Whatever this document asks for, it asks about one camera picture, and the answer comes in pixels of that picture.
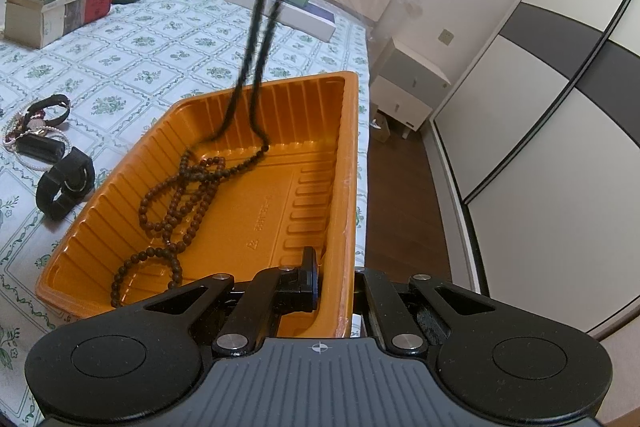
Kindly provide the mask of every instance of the watch face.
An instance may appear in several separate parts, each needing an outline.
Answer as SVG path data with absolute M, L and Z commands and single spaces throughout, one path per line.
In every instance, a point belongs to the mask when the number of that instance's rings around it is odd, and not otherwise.
M 27 129 L 29 129 L 31 131 L 36 131 L 40 127 L 44 127 L 45 125 L 46 125 L 46 123 L 42 118 L 33 118 L 33 120 L 30 120 L 27 123 Z M 44 135 L 44 134 L 47 134 L 47 131 L 42 129 L 40 131 L 37 131 L 36 134 Z

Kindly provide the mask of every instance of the bedsheet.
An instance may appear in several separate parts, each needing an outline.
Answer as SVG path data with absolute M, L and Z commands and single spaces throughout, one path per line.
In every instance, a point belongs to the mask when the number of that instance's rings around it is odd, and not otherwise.
M 340 10 L 330 9 L 337 28 L 328 43 L 278 24 L 266 80 L 341 70 L 359 74 L 356 265 L 363 266 L 366 32 Z M 92 157 L 100 184 L 172 103 L 234 84 L 249 21 L 249 10 L 224 0 L 141 0 L 113 6 L 104 19 L 42 50 L 0 41 L 0 126 L 28 102 L 65 93 L 72 110 L 64 131 Z M 72 320 L 34 294 L 39 273 L 79 211 L 76 207 L 59 224 L 43 221 L 34 201 L 40 175 L 0 147 L 0 412 L 19 426 L 42 419 L 24 379 L 27 353 L 47 331 Z

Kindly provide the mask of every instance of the gray stripe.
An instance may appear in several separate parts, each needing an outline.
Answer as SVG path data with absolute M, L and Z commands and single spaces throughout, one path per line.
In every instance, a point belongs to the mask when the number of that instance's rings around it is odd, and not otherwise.
M 500 35 L 571 78 L 602 33 L 563 15 L 521 2 Z
M 640 57 L 607 41 L 575 87 L 640 145 Z

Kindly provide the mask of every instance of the stacked books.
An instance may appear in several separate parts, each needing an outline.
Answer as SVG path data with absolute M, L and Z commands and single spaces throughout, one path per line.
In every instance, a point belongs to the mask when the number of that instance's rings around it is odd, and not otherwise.
M 40 49 L 110 9 L 111 0 L 7 0 L 4 36 Z

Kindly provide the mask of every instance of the nightstand drawer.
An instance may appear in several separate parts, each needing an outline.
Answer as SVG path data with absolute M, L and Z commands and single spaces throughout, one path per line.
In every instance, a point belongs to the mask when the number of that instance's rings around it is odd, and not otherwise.
M 432 109 L 404 89 L 378 76 L 370 87 L 370 100 L 378 109 L 412 129 L 418 129 Z

